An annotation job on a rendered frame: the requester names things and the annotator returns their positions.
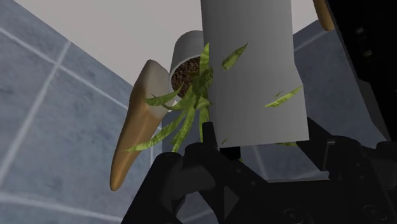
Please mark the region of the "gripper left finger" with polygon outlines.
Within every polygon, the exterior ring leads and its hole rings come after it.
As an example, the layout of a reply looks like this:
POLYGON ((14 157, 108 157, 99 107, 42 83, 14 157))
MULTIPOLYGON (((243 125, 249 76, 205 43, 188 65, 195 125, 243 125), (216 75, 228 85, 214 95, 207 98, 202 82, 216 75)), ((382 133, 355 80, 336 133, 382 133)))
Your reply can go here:
POLYGON ((155 159, 121 224, 183 224, 177 214, 188 194, 199 192, 219 224, 265 224, 255 195, 261 177, 217 149, 211 122, 204 140, 185 154, 162 153, 155 159))

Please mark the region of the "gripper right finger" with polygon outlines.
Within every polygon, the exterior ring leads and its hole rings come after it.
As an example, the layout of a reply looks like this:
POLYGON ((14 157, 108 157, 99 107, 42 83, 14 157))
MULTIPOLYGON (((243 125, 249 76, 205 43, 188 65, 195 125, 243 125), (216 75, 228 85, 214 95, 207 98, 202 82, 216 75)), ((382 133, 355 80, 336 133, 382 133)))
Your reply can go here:
POLYGON ((311 118, 309 140, 297 145, 329 180, 342 183, 351 224, 397 224, 391 199, 368 159, 364 146, 344 136, 333 136, 311 118))

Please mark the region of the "tan and white tapered leg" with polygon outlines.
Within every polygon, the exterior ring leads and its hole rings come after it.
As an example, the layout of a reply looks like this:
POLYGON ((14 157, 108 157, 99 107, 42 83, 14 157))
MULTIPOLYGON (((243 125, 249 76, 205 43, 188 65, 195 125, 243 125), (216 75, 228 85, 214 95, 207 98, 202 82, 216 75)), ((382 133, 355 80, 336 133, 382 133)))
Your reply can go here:
POLYGON ((126 150, 140 143, 149 141, 168 113, 163 106, 150 106, 147 98, 169 93, 169 73, 154 60, 146 61, 130 94, 129 106, 122 131, 113 155, 109 186, 117 191, 123 184, 126 175, 139 156, 138 151, 126 150))
POLYGON ((331 15, 330 15, 330 12, 328 11, 328 7, 327 7, 325 0, 312 0, 312 1, 314 4, 314 8, 315 8, 319 23, 321 24, 321 27, 325 31, 334 30, 335 26, 331 19, 331 15))

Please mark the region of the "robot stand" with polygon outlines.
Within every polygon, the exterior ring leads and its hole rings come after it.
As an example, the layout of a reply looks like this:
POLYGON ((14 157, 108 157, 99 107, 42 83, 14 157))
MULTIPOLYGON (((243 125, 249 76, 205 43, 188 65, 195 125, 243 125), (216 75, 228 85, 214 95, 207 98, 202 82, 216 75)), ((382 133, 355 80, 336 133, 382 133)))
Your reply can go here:
POLYGON ((326 0, 374 125, 397 141, 397 0, 326 0))

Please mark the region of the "green plant in white pot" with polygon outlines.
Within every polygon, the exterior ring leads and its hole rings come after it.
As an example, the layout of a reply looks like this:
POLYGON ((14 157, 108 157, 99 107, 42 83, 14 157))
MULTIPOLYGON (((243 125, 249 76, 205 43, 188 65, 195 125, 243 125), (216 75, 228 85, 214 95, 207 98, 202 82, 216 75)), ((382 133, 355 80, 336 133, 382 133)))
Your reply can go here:
MULTIPOLYGON (((206 88, 212 73, 207 67, 208 47, 203 44, 202 31, 183 34, 174 46, 169 73, 169 93, 147 98, 150 106, 163 106, 168 113, 149 141, 127 149, 143 151, 172 136, 172 151, 177 152, 182 143, 197 126, 194 133, 203 136, 202 125, 209 121, 211 103, 204 95, 196 95, 193 87, 196 80, 192 76, 200 70, 208 76, 200 86, 206 88)), ((305 110, 298 102, 301 87, 284 94, 270 96, 264 89, 240 88, 228 93, 222 105, 230 109, 227 124, 216 129, 216 139, 225 146, 250 146, 255 144, 281 144, 294 146, 297 141, 307 140, 307 122, 303 120, 305 110)))

